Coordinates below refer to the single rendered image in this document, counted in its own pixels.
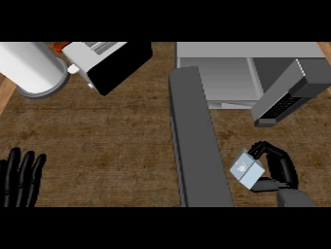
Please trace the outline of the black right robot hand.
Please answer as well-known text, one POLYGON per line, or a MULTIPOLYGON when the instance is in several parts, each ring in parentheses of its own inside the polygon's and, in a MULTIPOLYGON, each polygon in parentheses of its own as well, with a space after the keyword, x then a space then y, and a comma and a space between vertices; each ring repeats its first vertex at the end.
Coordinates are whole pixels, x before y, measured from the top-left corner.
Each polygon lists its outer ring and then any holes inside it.
POLYGON ((273 192, 278 189, 298 188, 298 173, 287 153, 274 147, 268 142, 258 141, 250 145, 247 154, 256 160, 265 155, 268 177, 259 177, 255 181, 250 191, 253 193, 273 192))

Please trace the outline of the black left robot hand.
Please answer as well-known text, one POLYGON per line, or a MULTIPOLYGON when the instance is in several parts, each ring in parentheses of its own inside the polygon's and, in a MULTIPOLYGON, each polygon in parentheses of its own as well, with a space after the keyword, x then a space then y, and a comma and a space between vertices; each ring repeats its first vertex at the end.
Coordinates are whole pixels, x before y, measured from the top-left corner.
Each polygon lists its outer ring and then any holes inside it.
POLYGON ((35 156, 33 151, 22 154, 19 148, 0 160, 0 208, 35 206, 44 163, 44 154, 35 156))

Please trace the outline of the pale blue milk carton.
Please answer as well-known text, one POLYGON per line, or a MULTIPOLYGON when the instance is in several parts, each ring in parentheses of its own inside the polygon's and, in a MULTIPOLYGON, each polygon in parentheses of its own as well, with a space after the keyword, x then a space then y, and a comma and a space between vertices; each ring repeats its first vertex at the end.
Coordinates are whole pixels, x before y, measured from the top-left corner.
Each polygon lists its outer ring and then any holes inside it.
POLYGON ((250 189, 264 169, 258 160, 247 154, 247 150, 242 149, 230 166, 230 173, 239 183, 250 189))

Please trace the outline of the dark grey microwave door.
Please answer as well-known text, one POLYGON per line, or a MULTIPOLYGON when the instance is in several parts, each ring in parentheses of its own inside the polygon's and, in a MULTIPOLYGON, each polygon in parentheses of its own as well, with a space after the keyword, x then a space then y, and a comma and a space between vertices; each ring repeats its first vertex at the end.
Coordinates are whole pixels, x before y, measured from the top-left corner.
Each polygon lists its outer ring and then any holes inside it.
POLYGON ((194 66, 172 70, 168 91, 181 206, 231 207, 225 171, 194 66))

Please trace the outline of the grey microwave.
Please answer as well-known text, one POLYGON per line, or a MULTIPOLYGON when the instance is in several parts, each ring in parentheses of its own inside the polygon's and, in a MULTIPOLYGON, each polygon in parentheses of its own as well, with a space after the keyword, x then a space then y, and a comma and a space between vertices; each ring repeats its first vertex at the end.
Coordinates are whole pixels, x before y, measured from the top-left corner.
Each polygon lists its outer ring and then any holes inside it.
POLYGON ((211 109, 249 109, 276 125, 331 87, 331 65, 312 42, 178 42, 175 66, 193 67, 211 109))

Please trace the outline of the orange-red object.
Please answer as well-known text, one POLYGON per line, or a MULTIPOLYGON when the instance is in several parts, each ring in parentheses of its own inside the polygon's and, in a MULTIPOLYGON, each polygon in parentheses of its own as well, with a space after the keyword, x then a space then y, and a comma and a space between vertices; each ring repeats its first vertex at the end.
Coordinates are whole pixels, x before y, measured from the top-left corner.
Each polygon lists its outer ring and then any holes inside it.
POLYGON ((53 42, 53 50, 60 53, 70 42, 53 42))

